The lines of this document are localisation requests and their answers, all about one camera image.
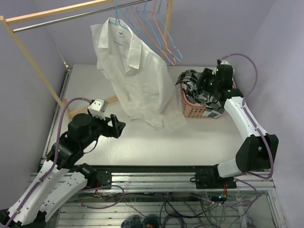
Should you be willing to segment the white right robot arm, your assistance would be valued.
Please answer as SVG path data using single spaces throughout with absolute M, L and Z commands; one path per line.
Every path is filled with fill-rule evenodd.
M 269 170 L 265 179 L 271 178 L 278 137 L 261 127 L 248 109 L 244 95 L 234 87 L 232 66 L 219 64 L 214 70 L 204 69 L 197 89 L 219 102 L 234 121 L 243 140 L 232 160 L 205 168 L 195 175 L 197 188 L 234 187 L 231 183 L 236 177 L 247 173 L 256 175 L 256 171 L 262 170 Z

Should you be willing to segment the blue wire hanger white shirt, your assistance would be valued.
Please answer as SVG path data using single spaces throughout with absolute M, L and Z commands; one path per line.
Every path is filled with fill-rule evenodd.
M 118 3 L 116 0 L 114 0 L 115 3 L 115 22 L 109 21 L 110 24 L 113 25 L 113 27 L 116 27 L 116 32 L 121 36 L 121 38 L 125 38 L 125 32 L 129 32 L 131 34 L 131 31 L 128 29 L 127 26 L 124 24 L 121 24 L 121 20 L 119 19 L 119 13 L 118 13 Z

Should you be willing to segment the black white plaid shirt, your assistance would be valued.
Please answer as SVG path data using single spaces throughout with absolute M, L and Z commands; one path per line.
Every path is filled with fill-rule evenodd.
M 198 81 L 212 73 L 213 70 L 205 68 L 203 72 L 193 69 L 182 72 L 176 84 L 180 85 L 183 115 L 187 118 L 218 118 L 224 113 L 220 102 L 210 93 L 200 92 Z

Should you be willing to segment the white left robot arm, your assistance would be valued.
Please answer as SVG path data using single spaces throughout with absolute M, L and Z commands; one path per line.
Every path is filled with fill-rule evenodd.
M 100 136 L 119 138 L 126 124 L 112 114 L 105 119 L 77 114 L 67 131 L 52 146 L 41 170 L 20 199 L 9 209 L 0 211 L 0 222 L 7 228 L 42 228 L 56 210 L 80 190 L 101 189 L 102 177 L 96 169 L 83 163 L 67 183 L 57 183 L 84 156 L 84 150 Z

